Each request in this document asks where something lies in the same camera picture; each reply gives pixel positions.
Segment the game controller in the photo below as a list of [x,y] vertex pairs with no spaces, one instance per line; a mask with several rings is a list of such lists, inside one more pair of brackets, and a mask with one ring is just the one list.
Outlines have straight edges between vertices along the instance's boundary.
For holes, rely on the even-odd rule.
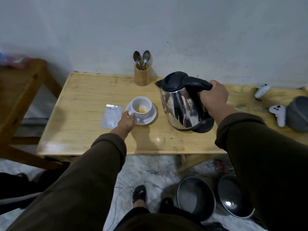
[[268,84],[264,84],[262,86],[259,87],[259,90],[256,92],[256,94],[254,95],[254,97],[256,99],[261,98],[262,96],[264,96],[264,94],[270,89],[270,85]]
[[277,117],[277,124],[279,127],[284,127],[286,124],[286,108],[282,105],[274,105],[269,108],[269,112],[275,114]]

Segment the human hand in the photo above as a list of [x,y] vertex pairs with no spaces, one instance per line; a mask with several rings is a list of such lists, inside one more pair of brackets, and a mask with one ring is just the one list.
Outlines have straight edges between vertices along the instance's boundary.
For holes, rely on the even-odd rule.
[[211,115],[214,110],[219,109],[226,104],[229,92],[224,85],[216,80],[211,80],[209,83],[213,85],[212,89],[200,92],[200,99]]
[[128,110],[126,110],[123,115],[121,120],[118,122],[118,126],[114,128],[110,133],[117,134],[120,136],[123,140],[127,137],[129,132],[132,131],[132,129],[135,126],[135,115],[129,115]]

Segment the silver packet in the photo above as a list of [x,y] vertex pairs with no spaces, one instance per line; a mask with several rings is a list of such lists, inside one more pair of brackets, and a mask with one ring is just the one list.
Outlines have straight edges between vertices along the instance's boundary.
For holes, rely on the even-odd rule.
[[123,107],[106,105],[105,113],[100,126],[102,128],[113,129],[118,126],[118,122],[121,120]]

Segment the marble floor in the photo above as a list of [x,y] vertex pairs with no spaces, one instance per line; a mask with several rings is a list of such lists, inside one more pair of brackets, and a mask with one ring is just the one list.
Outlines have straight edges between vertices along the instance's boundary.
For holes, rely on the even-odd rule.
[[[150,212],[157,212],[162,197],[175,198],[177,183],[185,176],[199,175],[210,185],[217,178],[218,171],[213,161],[199,164],[189,171],[177,173],[176,169],[181,166],[179,155],[129,155],[123,169],[118,174],[114,196],[107,217],[104,231],[115,228],[123,216],[132,209],[132,193],[136,186],[144,184],[147,188],[147,206]],[[0,171],[11,174],[26,173],[30,179],[42,170],[27,165],[0,159]],[[22,213],[16,209],[0,216],[0,231],[6,228]],[[230,231],[235,230],[263,230],[250,220],[241,220],[233,216],[222,215],[219,208],[207,222],[220,222]]]

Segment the wooden table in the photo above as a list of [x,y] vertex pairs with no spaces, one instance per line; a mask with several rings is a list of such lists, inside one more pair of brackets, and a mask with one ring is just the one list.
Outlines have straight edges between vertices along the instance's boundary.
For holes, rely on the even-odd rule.
[[42,59],[31,59],[24,69],[0,67],[0,158],[53,169],[61,165],[9,146],[38,144],[39,137],[13,136],[42,84],[59,97],[62,88]]
[[[147,86],[137,86],[131,76],[72,73],[68,77],[38,145],[38,155],[81,155],[93,141],[110,129],[100,127],[106,104],[126,107],[136,96],[148,97],[157,109],[155,120],[136,126],[125,140],[128,154],[224,154],[214,141],[217,126],[205,134],[181,132],[167,121],[160,93],[151,78]],[[306,134],[288,127],[279,128],[271,105],[287,105],[301,90],[273,88],[262,101],[256,101],[253,86],[226,85],[230,92],[228,103],[237,109],[261,116],[268,126],[305,144]]]

